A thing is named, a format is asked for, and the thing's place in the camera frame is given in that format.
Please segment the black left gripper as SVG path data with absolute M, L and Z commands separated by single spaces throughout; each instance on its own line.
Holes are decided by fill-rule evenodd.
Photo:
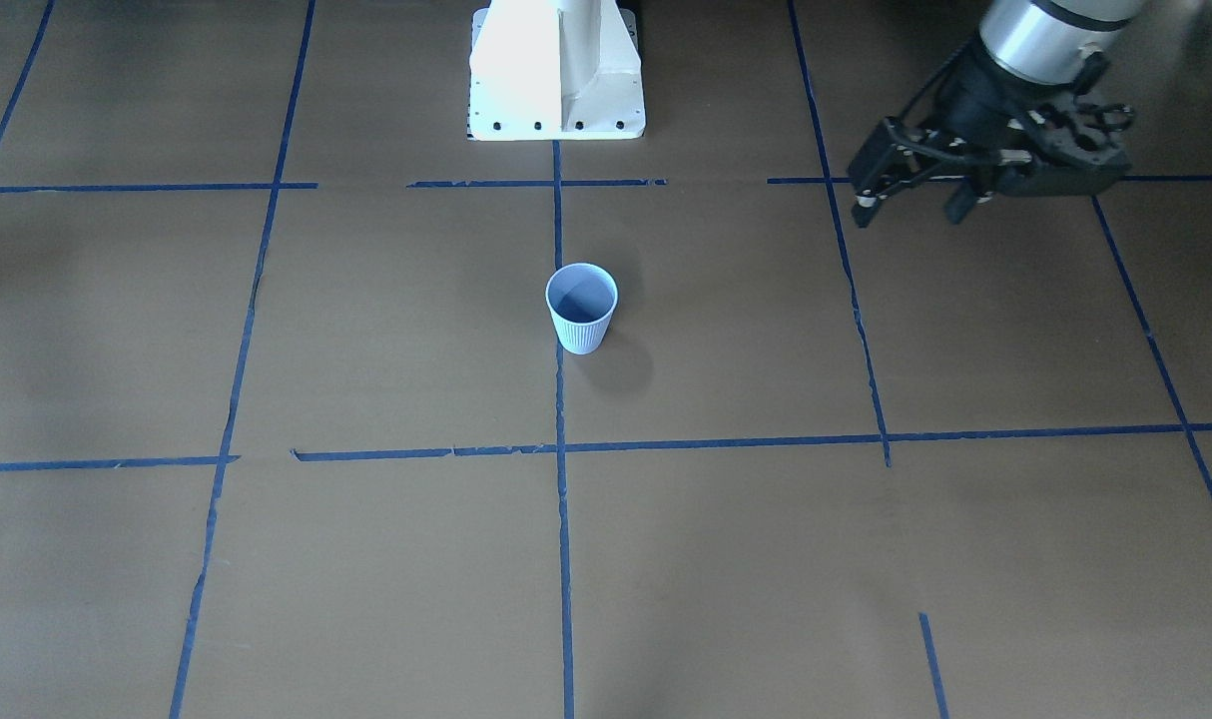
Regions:
M 1088 50 L 1082 68 L 1063 85 L 1039 85 L 997 65 L 979 40 L 967 41 L 948 59 L 931 89 L 928 113 L 911 122 L 909 138 L 972 179 L 957 182 L 943 205 L 960 226 L 987 192 L 1010 196 L 1080 196 L 1108 190 L 1132 169 L 1124 133 L 1134 122 L 1125 102 L 1109 102 L 1097 86 L 1111 67 L 1102 51 Z M 911 153 L 903 124 L 885 116 L 848 162 L 862 229 L 881 205 L 911 177 Z

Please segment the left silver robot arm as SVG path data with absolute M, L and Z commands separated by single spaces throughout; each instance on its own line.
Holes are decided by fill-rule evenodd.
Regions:
M 957 224 L 993 196 L 1093 196 L 1130 173 L 1126 102 L 1098 89 L 1140 1 L 994 1 L 979 25 L 848 162 L 852 217 L 870 226 L 901 192 L 954 181 Z

